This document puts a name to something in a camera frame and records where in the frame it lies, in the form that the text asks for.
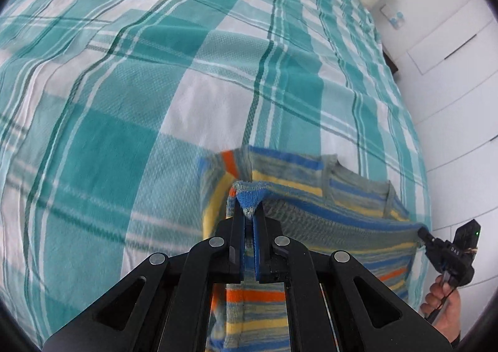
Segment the person's right hand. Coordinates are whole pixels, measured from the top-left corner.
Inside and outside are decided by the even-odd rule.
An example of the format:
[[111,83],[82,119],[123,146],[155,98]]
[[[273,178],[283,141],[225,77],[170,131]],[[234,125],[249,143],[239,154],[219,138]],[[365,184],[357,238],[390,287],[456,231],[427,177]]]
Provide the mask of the person's right hand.
[[432,326],[437,329],[450,343],[459,339],[461,334],[461,297],[456,288],[451,287],[438,275],[429,287],[420,312],[428,317],[433,311],[438,315]]

